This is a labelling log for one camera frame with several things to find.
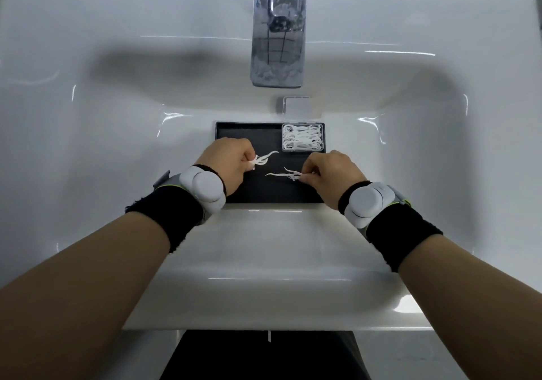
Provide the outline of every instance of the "black tray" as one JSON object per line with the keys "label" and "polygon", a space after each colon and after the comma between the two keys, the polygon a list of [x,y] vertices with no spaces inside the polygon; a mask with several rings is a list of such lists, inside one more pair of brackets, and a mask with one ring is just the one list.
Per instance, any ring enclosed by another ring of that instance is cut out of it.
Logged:
{"label": "black tray", "polygon": [[[325,144],[325,126],[323,123]],[[293,181],[288,177],[266,176],[266,173],[286,173],[284,168],[301,171],[310,152],[282,151],[282,123],[235,123],[217,122],[216,139],[247,138],[260,156],[274,150],[267,164],[256,165],[254,170],[244,174],[244,181],[226,203],[322,203],[322,199],[309,185]]]}

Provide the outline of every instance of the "faucet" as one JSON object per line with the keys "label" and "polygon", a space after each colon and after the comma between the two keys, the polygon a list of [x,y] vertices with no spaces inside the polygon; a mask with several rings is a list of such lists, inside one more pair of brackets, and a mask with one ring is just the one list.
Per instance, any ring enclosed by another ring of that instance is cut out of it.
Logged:
{"label": "faucet", "polygon": [[250,79],[254,86],[303,84],[307,0],[254,0]]}

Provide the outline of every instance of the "black pants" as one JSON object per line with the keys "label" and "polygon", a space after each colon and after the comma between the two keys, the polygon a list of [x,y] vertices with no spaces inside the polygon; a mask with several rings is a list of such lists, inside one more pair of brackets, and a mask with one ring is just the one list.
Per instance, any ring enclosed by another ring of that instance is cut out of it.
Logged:
{"label": "black pants", "polygon": [[160,380],[370,380],[352,332],[187,330]]}

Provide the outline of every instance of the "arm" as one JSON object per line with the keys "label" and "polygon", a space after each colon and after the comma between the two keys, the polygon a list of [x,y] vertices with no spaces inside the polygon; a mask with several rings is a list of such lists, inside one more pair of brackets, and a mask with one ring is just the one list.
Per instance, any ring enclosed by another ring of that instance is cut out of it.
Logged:
{"label": "arm", "polygon": [[[254,157],[246,139],[220,139],[196,163],[218,172],[231,194]],[[145,199],[176,208],[180,240],[203,216],[200,204],[176,186],[158,188]],[[129,212],[0,289],[0,378],[91,374],[180,240],[171,242],[157,221]]]}
{"label": "arm", "polygon": [[[352,185],[367,180],[337,151],[313,153],[302,173],[300,180],[315,187],[333,209]],[[425,237],[418,239],[421,230]],[[392,269],[398,268],[470,379],[539,379],[542,294],[428,230],[440,232],[410,207],[392,205],[375,217],[366,234]]]}

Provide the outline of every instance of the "person's left forearm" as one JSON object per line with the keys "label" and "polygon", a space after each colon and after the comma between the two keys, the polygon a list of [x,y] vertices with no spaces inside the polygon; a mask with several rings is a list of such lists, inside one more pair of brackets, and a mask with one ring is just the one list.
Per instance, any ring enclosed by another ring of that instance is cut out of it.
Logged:
{"label": "person's left forearm", "polygon": [[85,377],[169,249],[157,223],[131,212],[0,289],[0,378]]}

